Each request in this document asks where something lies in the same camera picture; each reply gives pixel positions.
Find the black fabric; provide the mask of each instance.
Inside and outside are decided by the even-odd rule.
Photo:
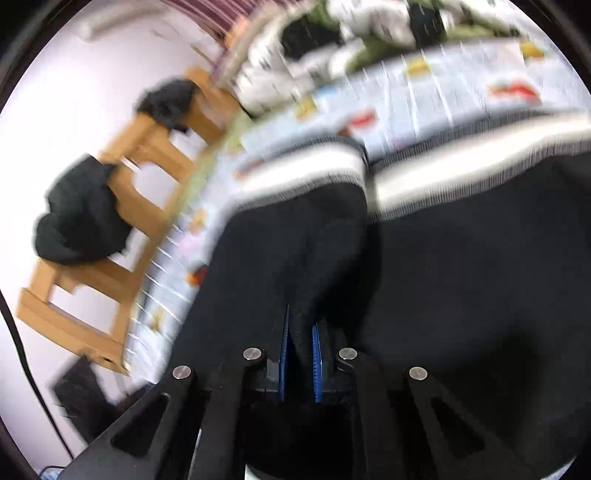
[[[445,27],[438,9],[410,4],[410,30],[417,42],[417,48],[427,48],[443,41]]]
[[[392,392],[427,368],[540,478],[574,457],[591,431],[591,155],[375,225],[365,209],[336,184],[237,214],[169,368],[278,348],[268,332],[289,304],[301,375],[288,396],[310,392],[310,325],[324,317]]]
[[[66,416],[86,443],[91,443],[117,418],[105,397],[90,361],[82,356],[52,387]]]
[[[392,388],[427,368],[540,476],[591,429],[590,160],[372,226],[331,304]]]
[[[131,225],[117,213],[116,197],[107,185],[115,168],[88,155],[56,182],[47,195],[49,213],[37,223],[39,257],[72,265],[125,248]]]
[[[257,346],[278,358],[290,306],[294,350],[303,359],[304,395],[312,397],[311,326],[316,296],[358,255],[365,196],[332,184],[286,202],[243,211],[224,230],[203,285],[173,346],[169,368],[210,372]]]
[[[299,60],[308,52],[331,43],[342,43],[340,32],[312,22],[306,16],[287,25],[281,34],[285,58],[292,60]]]
[[[175,79],[157,90],[148,92],[140,100],[136,111],[147,113],[166,128],[186,130],[183,116],[191,108],[191,100],[197,90],[191,80]]]

